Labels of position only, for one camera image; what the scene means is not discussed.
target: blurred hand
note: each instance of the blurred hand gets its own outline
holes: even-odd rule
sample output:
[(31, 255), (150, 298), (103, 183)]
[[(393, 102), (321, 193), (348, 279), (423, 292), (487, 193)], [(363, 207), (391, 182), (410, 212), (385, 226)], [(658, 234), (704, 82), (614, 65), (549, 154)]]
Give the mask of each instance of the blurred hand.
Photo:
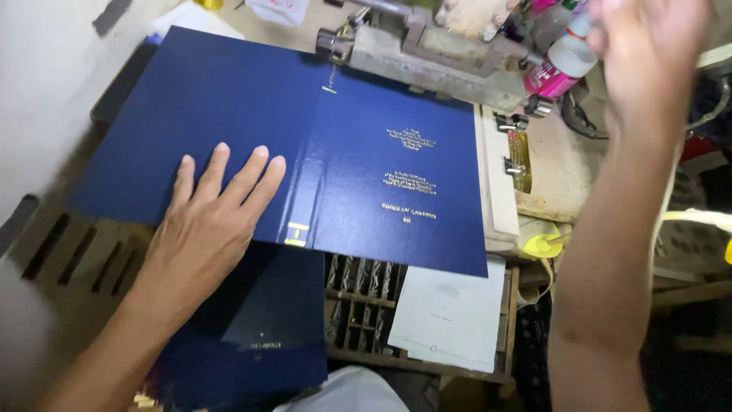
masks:
[(183, 157), (171, 204), (122, 303), (170, 326), (171, 333), (239, 263), (285, 174), (285, 159), (277, 156), (257, 183), (269, 157), (267, 148), (260, 146), (221, 193), (229, 154), (226, 144), (216, 146), (195, 193), (195, 164), (190, 156)]
[(669, 139), (680, 139), (708, 1), (594, 0), (589, 6), (599, 27), (588, 33), (587, 43), (605, 60), (612, 100), (608, 130), (663, 125)]

